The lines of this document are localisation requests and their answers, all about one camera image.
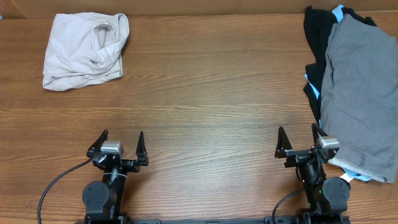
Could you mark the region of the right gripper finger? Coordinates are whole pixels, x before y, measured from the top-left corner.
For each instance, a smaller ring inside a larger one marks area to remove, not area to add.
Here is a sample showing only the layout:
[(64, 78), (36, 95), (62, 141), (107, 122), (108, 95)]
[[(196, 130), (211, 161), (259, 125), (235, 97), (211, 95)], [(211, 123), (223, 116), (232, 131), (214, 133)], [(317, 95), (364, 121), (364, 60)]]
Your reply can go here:
[(281, 159), (286, 158), (291, 155), (293, 152), (292, 146), (290, 141), (287, 137), (287, 134), (282, 126), (278, 129), (278, 138), (277, 138), (277, 145), (275, 149), (274, 157)]
[(312, 134), (314, 143), (317, 142), (319, 137), (328, 136), (317, 123), (312, 123)]

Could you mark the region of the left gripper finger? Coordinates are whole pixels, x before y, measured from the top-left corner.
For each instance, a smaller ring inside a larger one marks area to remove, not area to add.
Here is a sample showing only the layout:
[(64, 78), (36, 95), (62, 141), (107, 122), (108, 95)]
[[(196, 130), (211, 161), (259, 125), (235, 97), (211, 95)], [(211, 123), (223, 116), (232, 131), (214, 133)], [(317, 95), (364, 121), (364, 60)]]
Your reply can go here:
[(88, 148), (86, 156), (93, 157), (96, 152), (99, 152), (102, 144), (108, 139), (108, 130), (105, 129), (99, 138)]
[(141, 131), (139, 140), (136, 147), (136, 156), (137, 156), (137, 163), (139, 166), (148, 166), (149, 165), (149, 158), (147, 155), (145, 142), (144, 142), (144, 133)]

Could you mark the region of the grey shorts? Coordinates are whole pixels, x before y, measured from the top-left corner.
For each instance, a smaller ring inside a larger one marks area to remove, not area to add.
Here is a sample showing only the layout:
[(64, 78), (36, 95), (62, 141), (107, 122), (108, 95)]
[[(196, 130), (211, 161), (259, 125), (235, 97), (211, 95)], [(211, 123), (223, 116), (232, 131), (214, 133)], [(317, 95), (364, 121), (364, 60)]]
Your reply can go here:
[(394, 183), (397, 175), (397, 41), (346, 14), (325, 53), (321, 127), (340, 143), (330, 164)]

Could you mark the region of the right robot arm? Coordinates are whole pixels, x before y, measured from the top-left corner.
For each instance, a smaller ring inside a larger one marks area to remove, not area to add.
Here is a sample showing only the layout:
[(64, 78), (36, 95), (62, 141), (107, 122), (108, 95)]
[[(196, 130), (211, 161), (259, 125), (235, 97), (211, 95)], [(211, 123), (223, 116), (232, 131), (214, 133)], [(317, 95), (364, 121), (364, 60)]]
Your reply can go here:
[[(303, 184), (302, 190), (297, 190), (281, 199), (272, 211), (272, 223), (292, 224), (345, 224), (349, 217), (347, 201), (351, 186), (341, 177), (326, 176), (323, 164), (336, 156), (340, 149), (338, 140), (324, 132), (317, 123), (312, 124), (314, 145), (310, 149), (295, 151), (287, 137), (284, 128), (278, 130), (277, 146), (274, 157), (285, 159), (285, 167), (293, 167), (296, 177)], [(287, 199), (305, 193), (308, 208), (297, 210), (296, 215), (277, 216), (276, 211)]]

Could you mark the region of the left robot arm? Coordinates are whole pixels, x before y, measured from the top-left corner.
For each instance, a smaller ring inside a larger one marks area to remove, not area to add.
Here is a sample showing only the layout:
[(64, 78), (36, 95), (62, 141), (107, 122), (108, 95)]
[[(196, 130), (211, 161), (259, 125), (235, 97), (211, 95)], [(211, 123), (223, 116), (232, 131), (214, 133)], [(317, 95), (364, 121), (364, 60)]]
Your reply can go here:
[(86, 207), (85, 223), (131, 223), (128, 214), (121, 212), (127, 175), (139, 172), (149, 165), (144, 133), (140, 133), (136, 159), (124, 159), (120, 141), (109, 141), (108, 130), (89, 147), (86, 156), (93, 165), (103, 171), (101, 181), (89, 183), (83, 190), (82, 201)]

